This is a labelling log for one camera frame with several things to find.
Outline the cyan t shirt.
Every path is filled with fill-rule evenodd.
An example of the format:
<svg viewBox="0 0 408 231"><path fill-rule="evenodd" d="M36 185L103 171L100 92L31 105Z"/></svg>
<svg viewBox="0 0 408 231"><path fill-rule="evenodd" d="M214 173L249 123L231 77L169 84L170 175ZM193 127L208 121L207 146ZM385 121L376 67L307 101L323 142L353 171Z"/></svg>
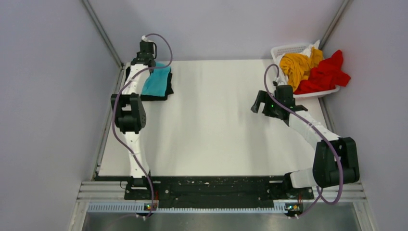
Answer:
<svg viewBox="0 0 408 231"><path fill-rule="evenodd" d="M165 97L170 94L171 67L163 63L156 63L156 68L146 79L141 94L143 96Z"/></svg>

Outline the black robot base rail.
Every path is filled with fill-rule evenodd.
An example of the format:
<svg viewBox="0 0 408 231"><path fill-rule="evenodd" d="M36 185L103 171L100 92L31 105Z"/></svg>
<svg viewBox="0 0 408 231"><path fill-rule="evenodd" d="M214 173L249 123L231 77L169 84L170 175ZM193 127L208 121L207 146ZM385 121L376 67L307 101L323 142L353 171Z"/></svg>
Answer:
<svg viewBox="0 0 408 231"><path fill-rule="evenodd" d="M277 200L314 199L312 188L289 189L283 176L153 176L130 178L124 199L159 208L272 208Z"/></svg>

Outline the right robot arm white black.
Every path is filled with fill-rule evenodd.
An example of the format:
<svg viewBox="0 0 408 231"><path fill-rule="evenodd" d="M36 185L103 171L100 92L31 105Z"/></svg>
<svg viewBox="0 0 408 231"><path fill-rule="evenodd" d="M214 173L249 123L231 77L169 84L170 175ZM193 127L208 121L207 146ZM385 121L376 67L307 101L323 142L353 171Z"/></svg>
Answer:
<svg viewBox="0 0 408 231"><path fill-rule="evenodd" d="M265 116L282 120L315 151L311 168L284 175L282 192L286 197L295 198L306 187L328 188L359 181L356 142L336 135L315 120L306 107L296 103L288 85L277 86L273 95L259 90L251 111L257 113L262 103Z"/></svg>

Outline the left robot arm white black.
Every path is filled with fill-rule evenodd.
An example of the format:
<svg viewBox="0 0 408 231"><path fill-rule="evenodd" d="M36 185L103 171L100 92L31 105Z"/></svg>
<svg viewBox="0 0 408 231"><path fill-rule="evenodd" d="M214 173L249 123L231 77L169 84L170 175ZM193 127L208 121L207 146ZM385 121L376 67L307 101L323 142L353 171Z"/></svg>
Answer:
<svg viewBox="0 0 408 231"><path fill-rule="evenodd" d="M139 71L155 66L156 44L153 41L140 42L140 51L125 70L120 95L111 96L112 108L115 109L115 128L113 133L120 144L128 151L130 180L127 192L135 190L143 199L152 197L154 186L150 180L150 168L141 147L141 130L147 122L147 115L141 100L141 80L146 80L151 71Z"/></svg>

